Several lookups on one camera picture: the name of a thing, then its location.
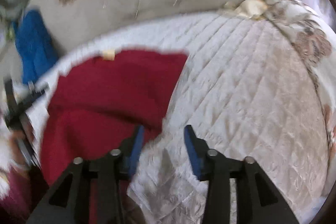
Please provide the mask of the dark red sweater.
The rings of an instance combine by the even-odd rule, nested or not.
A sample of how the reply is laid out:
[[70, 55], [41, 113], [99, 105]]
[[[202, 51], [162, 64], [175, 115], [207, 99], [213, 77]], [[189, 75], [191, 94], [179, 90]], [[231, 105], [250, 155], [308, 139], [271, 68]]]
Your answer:
[[113, 60], [92, 57], [59, 77], [39, 153], [46, 183], [76, 157], [102, 157], [138, 125], [144, 141], [156, 138], [186, 60], [183, 52], [124, 50]]

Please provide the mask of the blue quilted cushion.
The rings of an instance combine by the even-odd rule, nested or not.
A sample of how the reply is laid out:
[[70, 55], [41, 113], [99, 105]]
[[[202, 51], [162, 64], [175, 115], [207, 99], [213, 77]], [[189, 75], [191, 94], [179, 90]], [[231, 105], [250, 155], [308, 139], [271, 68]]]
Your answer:
[[22, 61], [22, 83], [36, 83], [59, 59], [38, 10], [28, 11], [22, 21], [13, 23], [15, 47]]

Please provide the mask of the white quilted bedspread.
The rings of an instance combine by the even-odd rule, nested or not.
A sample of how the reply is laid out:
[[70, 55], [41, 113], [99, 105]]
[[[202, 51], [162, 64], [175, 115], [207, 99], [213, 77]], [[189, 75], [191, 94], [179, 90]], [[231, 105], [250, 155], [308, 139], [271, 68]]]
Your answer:
[[142, 152], [128, 194], [145, 223], [200, 223], [207, 184], [192, 174], [183, 128], [226, 157], [254, 157], [300, 223], [314, 217], [328, 169], [321, 106], [305, 65], [270, 22], [213, 12], [153, 20], [111, 32], [68, 53], [39, 84], [49, 91], [29, 116], [37, 144], [49, 101], [75, 65], [104, 50], [184, 50], [188, 59], [161, 134]]

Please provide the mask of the floral patterned duvet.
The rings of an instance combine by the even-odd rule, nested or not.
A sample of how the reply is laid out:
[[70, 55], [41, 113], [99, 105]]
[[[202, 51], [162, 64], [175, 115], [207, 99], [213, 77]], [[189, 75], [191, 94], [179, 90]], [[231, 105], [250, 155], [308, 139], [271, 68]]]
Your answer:
[[265, 0], [269, 19], [290, 41], [315, 85], [335, 157], [335, 32], [301, 0]]

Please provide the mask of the cream crumpled cloth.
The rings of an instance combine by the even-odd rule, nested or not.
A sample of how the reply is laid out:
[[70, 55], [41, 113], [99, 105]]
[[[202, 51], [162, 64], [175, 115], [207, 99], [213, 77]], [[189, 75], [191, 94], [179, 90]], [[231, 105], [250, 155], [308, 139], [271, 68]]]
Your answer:
[[268, 8], [264, 0], [244, 0], [239, 5], [233, 2], [225, 3], [223, 11], [242, 18], [260, 20]]

